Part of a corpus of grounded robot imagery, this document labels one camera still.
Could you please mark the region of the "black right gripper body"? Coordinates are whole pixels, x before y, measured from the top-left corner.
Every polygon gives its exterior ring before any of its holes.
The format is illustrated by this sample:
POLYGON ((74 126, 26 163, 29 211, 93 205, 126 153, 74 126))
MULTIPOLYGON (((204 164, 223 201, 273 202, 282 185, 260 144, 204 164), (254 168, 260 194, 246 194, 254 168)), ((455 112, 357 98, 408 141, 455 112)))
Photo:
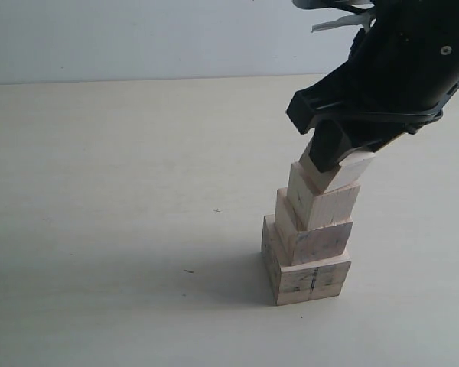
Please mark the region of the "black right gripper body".
POLYGON ((374 1, 358 15, 345 63, 292 97, 286 114, 302 133, 324 120, 422 125, 459 90, 459 1, 374 1))

